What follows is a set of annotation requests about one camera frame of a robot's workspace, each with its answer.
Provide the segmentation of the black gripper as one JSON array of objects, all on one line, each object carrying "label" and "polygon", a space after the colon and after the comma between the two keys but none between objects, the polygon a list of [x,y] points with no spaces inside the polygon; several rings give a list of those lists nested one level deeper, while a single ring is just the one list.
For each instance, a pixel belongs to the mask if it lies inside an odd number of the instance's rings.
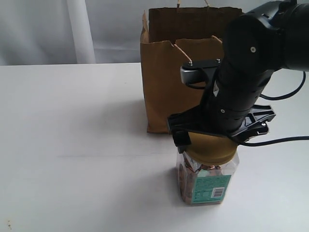
[{"label": "black gripper", "polygon": [[257,105],[273,71],[242,74],[216,70],[211,87],[203,90],[198,106],[168,117],[168,128],[179,153],[191,144],[189,133],[227,137],[240,144],[269,132],[275,113]]}]

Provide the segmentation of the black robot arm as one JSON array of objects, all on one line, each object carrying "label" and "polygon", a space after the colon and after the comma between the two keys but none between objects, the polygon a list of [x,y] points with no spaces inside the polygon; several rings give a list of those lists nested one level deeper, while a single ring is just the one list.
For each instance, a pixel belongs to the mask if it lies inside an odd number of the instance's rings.
[{"label": "black robot arm", "polygon": [[180,152],[192,143],[190,133],[227,137],[250,146],[267,134],[271,106],[257,105],[274,72],[309,70],[309,6],[295,0],[269,1],[228,24],[224,57],[190,61],[181,80],[203,95],[198,106],[168,117],[168,128]]}]

